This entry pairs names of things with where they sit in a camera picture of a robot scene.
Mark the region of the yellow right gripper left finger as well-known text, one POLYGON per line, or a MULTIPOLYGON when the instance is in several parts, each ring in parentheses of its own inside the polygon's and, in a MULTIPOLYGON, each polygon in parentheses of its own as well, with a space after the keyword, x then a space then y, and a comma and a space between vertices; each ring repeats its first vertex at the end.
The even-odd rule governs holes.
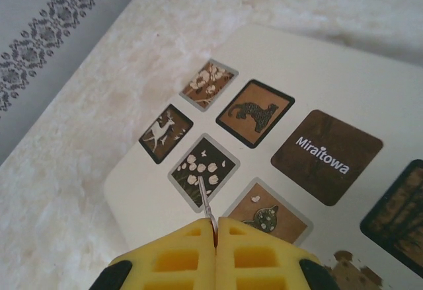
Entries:
POLYGON ((215 245, 208 218, 113 259, 91 289, 215 289, 215 245))

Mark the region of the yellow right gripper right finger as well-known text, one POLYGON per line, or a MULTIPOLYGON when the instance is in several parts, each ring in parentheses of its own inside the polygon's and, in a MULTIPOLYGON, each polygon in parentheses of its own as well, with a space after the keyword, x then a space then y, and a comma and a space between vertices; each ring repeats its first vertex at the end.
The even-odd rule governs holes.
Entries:
POLYGON ((338 289, 318 258, 240 221, 220 217, 216 289, 338 289))

